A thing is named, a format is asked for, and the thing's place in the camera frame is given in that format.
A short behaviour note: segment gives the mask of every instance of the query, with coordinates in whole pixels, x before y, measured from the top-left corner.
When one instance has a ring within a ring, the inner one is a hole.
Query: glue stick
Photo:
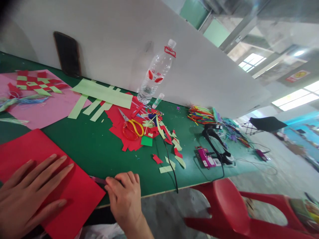
[[[159,97],[155,100],[154,104],[152,105],[152,108],[155,109],[158,104],[162,101],[162,99],[164,98],[164,94],[160,93]]]

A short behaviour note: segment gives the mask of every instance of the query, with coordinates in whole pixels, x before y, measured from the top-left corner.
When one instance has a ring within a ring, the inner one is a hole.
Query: black phone
[[[53,36],[62,71],[67,76],[80,78],[81,66],[77,41],[61,32],[54,32]]]

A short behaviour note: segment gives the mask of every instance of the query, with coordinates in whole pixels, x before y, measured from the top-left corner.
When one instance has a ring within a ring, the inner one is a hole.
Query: tassel
[[[8,123],[16,123],[16,124],[21,124],[24,125],[26,123],[28,123],[28,120],[17,120],[15,118],[3,118],[0,119],[0,122],[8,122]]]
[[[13,104],[18,104],[18,105],[39,104],[39,103],[43,103],[47,99],[48,99],[48,96],[31,95],[31,96],[23,97],[21,99],[19,98],[6,99],[6,101],[3,102],[3,98],[2,98],[0,102],[3,102],[3,103],[0,104],[0,112],[5,111],[9,106]]]

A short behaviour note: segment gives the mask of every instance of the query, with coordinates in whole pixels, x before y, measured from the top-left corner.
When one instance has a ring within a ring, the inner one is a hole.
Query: ceiling light
[[[297,51],[294,56],[300,56],[302,55],[303,53],[305,53],[305,51]]]

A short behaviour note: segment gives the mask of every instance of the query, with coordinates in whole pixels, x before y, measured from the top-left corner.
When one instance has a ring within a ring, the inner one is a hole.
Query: black chair
[[[266,118],[250,118],[247,123],[240,124],[239,126],[245,127],[246,134],[253,135],[260,132],[275,132],[279,129],[286,127],[287,125],[279,120],[276,117],[266,117]]]

